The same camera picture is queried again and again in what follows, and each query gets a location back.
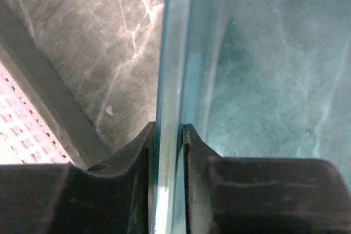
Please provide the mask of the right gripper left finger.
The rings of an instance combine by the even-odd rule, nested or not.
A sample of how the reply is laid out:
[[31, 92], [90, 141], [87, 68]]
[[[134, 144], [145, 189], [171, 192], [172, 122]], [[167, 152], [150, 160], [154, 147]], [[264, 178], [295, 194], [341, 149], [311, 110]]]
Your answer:
[[155, 124], [87, 170], [1, 166], [1, 233], [148, 233]]

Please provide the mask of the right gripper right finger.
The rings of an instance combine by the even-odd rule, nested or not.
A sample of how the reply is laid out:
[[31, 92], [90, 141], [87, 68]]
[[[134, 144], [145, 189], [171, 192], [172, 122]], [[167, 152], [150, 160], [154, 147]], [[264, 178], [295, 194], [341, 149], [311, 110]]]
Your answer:
[[322, 159], [222, 157], [183, 127], [187, 233], [350, 233], [350, 192]]

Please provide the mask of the white perforated basket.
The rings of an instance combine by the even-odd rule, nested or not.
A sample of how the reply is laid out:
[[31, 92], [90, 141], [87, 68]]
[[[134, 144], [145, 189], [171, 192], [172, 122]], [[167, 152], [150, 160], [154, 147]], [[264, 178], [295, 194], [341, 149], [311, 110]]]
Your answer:
[[8, 70], [1, 65], [1, 164], [71, 163]]

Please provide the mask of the teal transparent container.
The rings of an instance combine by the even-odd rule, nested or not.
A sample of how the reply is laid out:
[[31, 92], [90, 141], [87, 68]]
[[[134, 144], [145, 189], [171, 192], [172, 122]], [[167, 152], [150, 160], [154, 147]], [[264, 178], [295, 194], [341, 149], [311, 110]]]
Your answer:
[[350, 182], [350, 0], [165, 0], [152, 233], [184, 233], [181, 129], [229, 157], [325, 159]]

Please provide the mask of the dark grey container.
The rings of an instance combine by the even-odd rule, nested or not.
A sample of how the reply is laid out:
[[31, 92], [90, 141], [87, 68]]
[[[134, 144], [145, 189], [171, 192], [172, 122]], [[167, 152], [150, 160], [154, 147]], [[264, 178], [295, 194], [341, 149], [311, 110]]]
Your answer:
[[90, 167], [111, 153], [64, 82], [39, 51], [24, 25], [1, 3], [1, 63], [18, 82], [35, 110], [80, 167]]

